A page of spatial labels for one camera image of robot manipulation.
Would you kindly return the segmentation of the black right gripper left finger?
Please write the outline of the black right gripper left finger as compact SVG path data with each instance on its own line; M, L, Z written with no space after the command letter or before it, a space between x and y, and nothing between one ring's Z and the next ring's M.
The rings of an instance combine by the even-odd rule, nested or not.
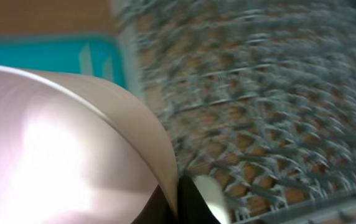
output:
M165 198L165 195L158 185L152 193L147 204L141 213L135 218L132 224L173 224L174 215Z

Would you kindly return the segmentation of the grey plastic dishwasher rack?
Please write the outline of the grey plastic dishwasher rack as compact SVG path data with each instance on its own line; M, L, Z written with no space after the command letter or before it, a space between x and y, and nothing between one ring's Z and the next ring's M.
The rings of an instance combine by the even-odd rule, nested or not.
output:
M126 84L233 223L356 223L356 1L112 1Z

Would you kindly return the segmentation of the white ceramic cup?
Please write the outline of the white ceramic cup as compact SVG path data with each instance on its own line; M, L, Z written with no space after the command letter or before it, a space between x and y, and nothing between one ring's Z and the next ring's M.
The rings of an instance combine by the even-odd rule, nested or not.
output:
M219 183L212 177L200 175L194 178L194 184L212 215L221 224L231 224L230 214Z

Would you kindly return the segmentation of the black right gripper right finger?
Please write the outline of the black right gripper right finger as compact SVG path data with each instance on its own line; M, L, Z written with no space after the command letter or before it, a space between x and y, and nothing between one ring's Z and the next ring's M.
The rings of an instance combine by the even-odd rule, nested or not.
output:
M220 224L207 204L218 185L209 177L182 175L177 188L179 224Z

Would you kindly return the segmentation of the wooden chopstick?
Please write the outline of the wooden chopstick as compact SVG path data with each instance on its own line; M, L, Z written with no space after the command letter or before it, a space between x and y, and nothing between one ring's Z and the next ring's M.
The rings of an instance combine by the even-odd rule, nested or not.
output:
M78 54L80 72L82 75L94 76L90 44L85 44Z
M105 80L113 82L113 59L112 57L108 57L105 59L102 65L102 74Z

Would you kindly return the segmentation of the teal plastic tray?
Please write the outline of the teal plastic tray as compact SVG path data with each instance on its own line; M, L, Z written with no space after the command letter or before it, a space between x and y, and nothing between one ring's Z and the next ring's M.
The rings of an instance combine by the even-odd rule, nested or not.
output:
M0 65L82 75L78 54L85 44L90 44L94 77L103 78L103 62L112 57L113 83L126 88L118 44L101 34L0 37Z

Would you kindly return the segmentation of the pink shallow bowl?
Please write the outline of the pink shallow bowl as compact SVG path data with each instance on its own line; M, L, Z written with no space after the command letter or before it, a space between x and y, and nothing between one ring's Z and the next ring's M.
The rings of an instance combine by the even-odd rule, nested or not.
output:
M177 165L154 113L107 80L0 66L0 223L131 223Z

